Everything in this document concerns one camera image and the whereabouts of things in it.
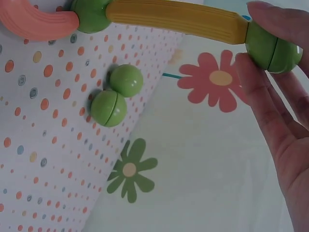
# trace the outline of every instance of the pink flower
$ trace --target pink flower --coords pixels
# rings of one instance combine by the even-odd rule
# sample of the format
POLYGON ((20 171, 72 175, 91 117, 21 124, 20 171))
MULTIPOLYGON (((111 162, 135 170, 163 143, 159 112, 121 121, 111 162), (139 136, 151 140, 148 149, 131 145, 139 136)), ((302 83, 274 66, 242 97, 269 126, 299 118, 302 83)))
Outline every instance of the pink flower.
POLYGON ((237 108, 232 92, 247 104, 235 64, 231 64, 232 57, 231 51, 224 50, 218 67, 212 54, 201 53, 198 56, 199 66, 184 64, 179 68, 180 73, 188 76, 178 81, 178 87, 192 89, 188 95, 188 100, 192 103, 201 103, 208 95, 208 105, 214 107, 219 102, 220 110, 225 113, 237 108))

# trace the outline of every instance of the flower print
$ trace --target flower print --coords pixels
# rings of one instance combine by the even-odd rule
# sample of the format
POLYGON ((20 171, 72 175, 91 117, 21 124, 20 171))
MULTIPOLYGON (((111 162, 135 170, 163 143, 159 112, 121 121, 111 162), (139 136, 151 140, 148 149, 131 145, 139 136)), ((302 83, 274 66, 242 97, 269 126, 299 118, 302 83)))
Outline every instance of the flower print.
POLYGON ((121 152, 121 160, 118 159, 113 172, 111 172, 108 181, 113 180, 107 187, 108 193, 114 193, 124 182, 121 191, 121 197, 127 195, 127 200, 134 203, 137 199, 135 184, 142 192, 150 192, 154 189, 155 183, 141 175, 139 172, 153 169, 157 166, 158 160, 148 158, 141 161, 143 153, 146 149, 144 139, 136 139, 127 153, 130 141, 127 141, 121 152))
POLYGON ((231 64, 233 53, 224 50, 221 53, 220 67, 215 57, 210 53, 198 56, 198 66, 184 64, 179 71, 188 75, 178 81, 178 87, 192 89, 188 100, 201 103, 208 95, 208 105, 214 107, 219 103, 222 112, 232 112, 237 108, 237 102, 232 93, 247 104, 247 99, 241 88, 235 64, 231 64))

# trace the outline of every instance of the pink curved piece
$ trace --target pink curved piece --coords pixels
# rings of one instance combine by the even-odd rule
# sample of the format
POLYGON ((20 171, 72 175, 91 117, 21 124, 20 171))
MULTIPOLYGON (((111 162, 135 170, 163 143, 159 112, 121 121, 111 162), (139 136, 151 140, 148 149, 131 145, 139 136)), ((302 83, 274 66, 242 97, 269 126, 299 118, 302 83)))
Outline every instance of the pink curved piece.
POLYGON ((28 0, 0 0, 0 21, 12 33, 33 41, 57 40, 79 26, 75 12, 44 13, 28 0))

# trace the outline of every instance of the plastic toy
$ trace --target plastic toy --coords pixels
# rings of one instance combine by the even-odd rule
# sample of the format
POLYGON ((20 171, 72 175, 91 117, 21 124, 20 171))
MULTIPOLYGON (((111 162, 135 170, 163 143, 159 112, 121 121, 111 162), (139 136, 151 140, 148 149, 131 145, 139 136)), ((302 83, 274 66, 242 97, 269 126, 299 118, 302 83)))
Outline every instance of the plastic toy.
POLYGON ((138 94, 143 86, 143 76, 133 65, 120 65, 110 76, 112 90, 100 92, 92 101, 90 114, 105 127, 117 126, 126 117, 126 98, 138 94))
POLYGON ((43 13, 28 0, 0 0, 0 21, 29 40, 49 41, 102 31, 111 22, 169 29, 221 41, 246 44, 257 65, 272 73, 293 69, 302 49, 278 39, 237 13, 169 0, 74 0, 70 12, 43 13))

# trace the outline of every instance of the flower center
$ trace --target flower center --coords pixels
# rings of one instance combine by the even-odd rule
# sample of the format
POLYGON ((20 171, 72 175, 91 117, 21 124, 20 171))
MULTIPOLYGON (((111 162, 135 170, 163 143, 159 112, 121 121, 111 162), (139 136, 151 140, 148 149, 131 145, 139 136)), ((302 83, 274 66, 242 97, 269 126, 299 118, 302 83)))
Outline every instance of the flower center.
POLYGON ((209 76, 209 79, 211 82, 218 86, 227 86, 233 81, 231 74, 221 70, 212 72, 209 76))
POLYGON ((136 173, 136 166, 134 163, 126 163, 122 169, 125 177, 132 177, 136 173))

